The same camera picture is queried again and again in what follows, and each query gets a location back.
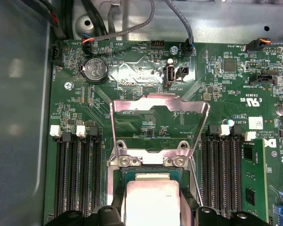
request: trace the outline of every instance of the ram slot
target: ram slot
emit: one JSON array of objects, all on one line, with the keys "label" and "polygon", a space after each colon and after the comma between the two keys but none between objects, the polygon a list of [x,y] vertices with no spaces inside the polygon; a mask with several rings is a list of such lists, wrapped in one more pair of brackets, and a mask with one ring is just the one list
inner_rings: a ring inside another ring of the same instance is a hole
[{"label": "ram slot", "polygon": [[207,161],[208,161],[208,149],[209,149],[209,141],[203,140],[202,147],[201,147],[201,195],[203,204],[209,206],[209,189],[208,189],[208,168],[207,168]]},{"label": "ram slot", "polygon": [[57,162],[56,162],[56,186],[55,186],[55,213],[56,218],[66,209],[65,203],[65,179],[66,179],[66,145],[64,142],[57,144]]},{"label": "ram slot", "polygon": [[228,148],[224,140],[219,141],[219,159],[220,161],[220,189],[222,190],[222,205],[221,214],[224,217],[228,216],[229,210],[229,195],[228,195]]},{"label": "ram slot", "polygon": [[89,191],[89,143],[80,143],[81,145],[81,170],[80,170],[80,211],[87,216]]},{"label": "ram slot", "polygon": [[102,153],[101,153],[101,143],[100,142],[94,142],[93,143],[93,158],[92,158],[92,175],[93,175],[93,190],[92,190],[92,210],[100,206],[100,197],[101,197],[101,159],[102,159]]},{"label": "ram slot", "polygon": [[69,202],[69,210],[77,210],[77,179],[78,179],[78,151],[77,151],[77,142],[73,143],[71,152],[70,152],[70,202]]},{"label": "ram slot", "polygon": [[239,140],[232,141],[233,153],[233,191],[234,191],[234,206],[232,207],[235,212],[242,210],[241,205],[241,143]]},{"label": "ram slot", "polygon": [[219,189],[220,184],[220,162],[219,162],[219,153],[218,153],[218,142],[212,142],[212,172],[213,172],[213,199],[214,205],[212,207],[216,208],[217,210],[221,209],[221,190]]},{"label": "ram slot", "polygon": [[230,217],[232,213],[231,209],[231,165],[232,165],[232,160],[230,158],[231,156],[231,145],[228,140],[224,141],[224,152],[225,152],[225,178],[226,178],[226,184],[225,184],[225,199],[227,200],[226,202],[226,217]]}]

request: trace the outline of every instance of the surface mount component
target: surface mount component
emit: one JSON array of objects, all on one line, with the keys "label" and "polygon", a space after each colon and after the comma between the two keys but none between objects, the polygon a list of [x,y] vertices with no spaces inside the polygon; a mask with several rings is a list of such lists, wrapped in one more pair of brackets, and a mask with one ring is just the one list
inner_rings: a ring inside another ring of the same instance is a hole
[{"label": "surface mount component", "polygon": [[104,83],[108,78],[108,66],[98,58],[87,60],[80,68],[80,74],[91,84]]},{"label": "surface mount component", "polygon": [[236,61],[232,59],[226,59],[223,62],[224,72],[235,72],[236,71]]}]

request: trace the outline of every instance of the black cable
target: black cable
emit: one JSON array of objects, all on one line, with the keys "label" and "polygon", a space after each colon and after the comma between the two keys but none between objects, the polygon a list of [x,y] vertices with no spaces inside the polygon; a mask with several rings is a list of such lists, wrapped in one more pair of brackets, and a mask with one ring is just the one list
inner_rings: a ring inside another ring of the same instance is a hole
[{"label": "black cable", "polygon": [[64,9],[64,28],[68,39],[74,39],[74,32],[72,28],[72,10],[74,7],[74,0],[65,0]]},{"label": "black cable", "polygon": [[100,16],[98,10],[93,5],[93,3],[90,0],[81,0],[81,2],[93,24],[95,35],[96,36],[108,35],[104,21]]}]

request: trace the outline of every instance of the memory chip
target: memory chip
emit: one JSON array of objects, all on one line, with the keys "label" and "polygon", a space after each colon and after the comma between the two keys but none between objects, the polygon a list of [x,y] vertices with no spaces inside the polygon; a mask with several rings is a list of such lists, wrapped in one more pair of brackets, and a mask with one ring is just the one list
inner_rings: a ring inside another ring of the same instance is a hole
[{"label": "memory chip", "polygon": [[253,160],[253,149],[251,147],[244,147],[243,157],[248,160]]},{"label": "memory chip", "polygon": [[236,71],[236,61],[227,59],[223,62],[223,70],[224,72],[235,72]]},{"label": "memory chip", "polygon": [[252,204],[254,206],[255,205],[255,192],[249,188],[246,188],[245,189],[245,200],[249,204]]}]

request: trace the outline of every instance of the cable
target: cable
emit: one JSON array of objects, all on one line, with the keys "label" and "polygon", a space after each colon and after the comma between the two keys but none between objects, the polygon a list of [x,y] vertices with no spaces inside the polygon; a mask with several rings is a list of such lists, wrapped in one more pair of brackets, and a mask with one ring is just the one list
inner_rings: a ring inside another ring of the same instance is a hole
[{"label": "cable", "polygon": [[179,11],[179,9],[173,4],[171,0],[165,0],[166,4],[173,10],[173,12],[178,16],[178,18],[181,20],[183,23],[185,29],[188,32],[188,37],[189,37],[189,44],[194,45],[194,38],[193,38],[193,31],[191,28],[191,25],[189,24],[188,20],[185,18],[185,16]]},{"label": "cable", "polygon": [[260,42],[264,42],[266,44],[270,44],[270,42],[271,42],[270,40],[265,40],[265,39],[259,39],[259,41]]},{"label": "cable", "polygon": [[74,32],[72,28],[72,10],[74,7],[74,0],[65,0],[64,8],[64,27],[68,39],[74,39]]},{"label": "cable", "polygon": [[143,22],[141,24],[138,24],[138,25],[135,25],[133,27],[130,27],[130,28],[128,28],[125,31],[116,32],[114,34],[104,35],[104,36],[100,36],[100,37],[86,39],[86,40],[83,40],[82,43],[84,44],[84,43],[86,43],[88,41],[100,41],[100,40],[104,40],[104,39],[111,39],[111,38],[114,38],[114,37],[117,37],[117,36],[123,36],[125,34],[128,34],[128,33],[132,32],[132,31],[135,31],[135,30],[137,30],[137,29],[139,29],[141,27],[146,26],[153,19],[154,11],[155,11],[154,1],[153,0],[149,0],[149,2],[151,4],[151,13],[150,13],[149,18],[145,22]]},{"label": "cable", "polygon": [[108,12],[108,30],[109,34],[114,34],[115,26],[114,26],[114,14],[119,11],[119,6],[111,5],[110,10]]},{"label": "cable", "polygon": [[42,17],[48,20],[53,28],[53,31],[58,39],[65,39],[66,35],[62,28],[61,21],[56,8],[47,0],[21,0],[27,6],[39,13]]},{"label": "cable", "polygon": [[90,0],[81,0],[81,2],[93,24],[95,35],[96,36],[107,35],[108,32],[106,30],[104,21],[100,16],[98,10],[93,5],[93,3]]}]

